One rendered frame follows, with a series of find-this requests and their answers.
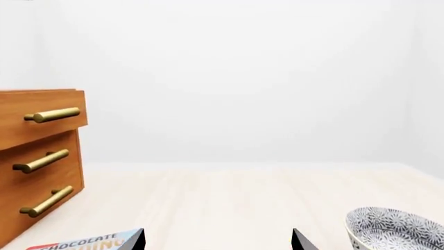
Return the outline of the chocolate pudding box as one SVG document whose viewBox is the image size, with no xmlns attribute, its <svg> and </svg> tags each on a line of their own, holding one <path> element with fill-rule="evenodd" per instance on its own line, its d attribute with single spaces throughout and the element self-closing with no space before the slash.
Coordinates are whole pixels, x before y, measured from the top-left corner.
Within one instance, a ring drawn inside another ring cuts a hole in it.
<svg viewBox="0 0 444 250">
<path fill-rule="evenodd" d="M 37 245 L 26 250 L 119 250 L 125 240 L 124 232 L 62 243 Z"/>
</svg>

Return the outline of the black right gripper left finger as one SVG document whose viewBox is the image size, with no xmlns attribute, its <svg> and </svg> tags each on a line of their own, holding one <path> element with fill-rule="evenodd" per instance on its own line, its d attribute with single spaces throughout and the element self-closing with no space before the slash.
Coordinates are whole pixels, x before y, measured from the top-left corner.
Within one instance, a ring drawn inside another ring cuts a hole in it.
<svg viewBox="0 0 444 250">
<path fill-rule="evenodd" d="M 125 240 L 119 250 L 145 250 L 145 230 L 137 228 L 123 233 Z"/>
</svg>

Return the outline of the wooden three-drawer cabinet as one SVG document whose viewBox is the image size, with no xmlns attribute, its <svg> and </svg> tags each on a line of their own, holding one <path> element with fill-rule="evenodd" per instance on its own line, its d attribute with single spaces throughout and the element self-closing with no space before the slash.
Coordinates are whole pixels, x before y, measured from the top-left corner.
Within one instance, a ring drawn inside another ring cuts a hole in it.
<svg viewBox="0 0 444 250">
<path fill-rule="evenodd" d="M 26 164 L 45 157 L 47 152 L 68 149 L 69 155 L 30 174 L 12 170 L 14 164 Z M 68 185 L 74 191 L 52 208 L 30 218 L 20 208 L 32 208 L 51 196 L 52 190 Z M 0 150 L 0 248 L 61 206 L 84 187 L 79 136 L 77 130 Z"/>
</svg>

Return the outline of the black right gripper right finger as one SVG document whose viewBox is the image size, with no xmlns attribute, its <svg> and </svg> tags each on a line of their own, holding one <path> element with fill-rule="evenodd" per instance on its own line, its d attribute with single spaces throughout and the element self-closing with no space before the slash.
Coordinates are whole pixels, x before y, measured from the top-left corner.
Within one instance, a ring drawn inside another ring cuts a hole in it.
<svg viewBox="0 0 444 250">
<path fill-rule="evenodd" d="M 292 231 L 291 247 L 292 250 L 319 250 L 296 228 Z"/>
</svg>

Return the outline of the wooden cabinet drawer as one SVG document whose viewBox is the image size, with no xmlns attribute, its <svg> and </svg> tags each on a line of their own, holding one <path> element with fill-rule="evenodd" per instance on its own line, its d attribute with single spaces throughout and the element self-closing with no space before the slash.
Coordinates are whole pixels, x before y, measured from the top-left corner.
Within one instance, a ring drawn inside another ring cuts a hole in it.
<svg viewBox="0 0 444 250">
<path fill-rule="evenodd" d="M 41 124 L 24 121 L 27 114 L 64 108 L 79 108 L 80 114 Z M 81 90 L 0 91 L 0 150 L 86 125 L 85 93 Z"/>
</svg>

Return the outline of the black and white patterned bowl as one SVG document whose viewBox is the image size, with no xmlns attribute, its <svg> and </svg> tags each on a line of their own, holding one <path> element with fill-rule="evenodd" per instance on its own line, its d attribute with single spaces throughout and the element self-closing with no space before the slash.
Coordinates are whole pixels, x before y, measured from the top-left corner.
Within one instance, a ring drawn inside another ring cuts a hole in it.
<svg viewBox="0 0 444 250">
<path fill-rule="evenodd" d="M 392 208 L 356 208 L 345 216 L 353 250 L 444 250 L 444 226 Z"/>
</svg>

